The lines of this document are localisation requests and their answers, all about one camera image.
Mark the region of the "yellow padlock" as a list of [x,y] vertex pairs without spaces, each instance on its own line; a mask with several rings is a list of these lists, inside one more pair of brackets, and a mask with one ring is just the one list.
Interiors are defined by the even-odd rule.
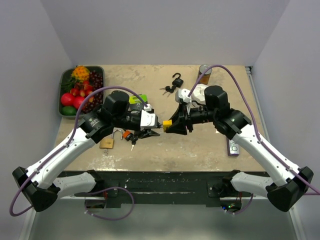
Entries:
[[166,132],[166,130],[173,124],[172,120],[164,120],[162,122],[162,128],[163,128],[163,131]]

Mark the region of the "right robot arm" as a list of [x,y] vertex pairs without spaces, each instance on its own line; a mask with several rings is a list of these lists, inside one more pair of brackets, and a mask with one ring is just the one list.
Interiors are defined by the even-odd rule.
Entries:
[[203,91],[204,103],[193,107],[190,91],[180,89],[175,94],[178,109],[163,129],[166,133],[186,135],[195,124],[212,123],[216,130],[247,151],[268,176],[231,171],[213,186],[220,197],[247,192],[267,198],[282,212],[290,208],[308,191],[314,176],[305,166],[299,167],[277,151],[241,111],[230,107],[228,94],[222,87],[208,86]]

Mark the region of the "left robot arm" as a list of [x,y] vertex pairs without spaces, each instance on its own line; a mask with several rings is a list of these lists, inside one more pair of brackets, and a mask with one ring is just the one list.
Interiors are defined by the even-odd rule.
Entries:
[[77,193],[99,196],[104,184],[94,171],[66,179],[58,178],[59,174],[79,155],[111,135],[115,128],[143,133],[146,138],[161,128],[150,104],[131,111],[129,99],[126,92],[113,91],[103,104],[77,120],[72,132],[50,153],[33,165],[17,167],[12,172],[18,192],[24,195],[32,209],[42,212],[57,199]]

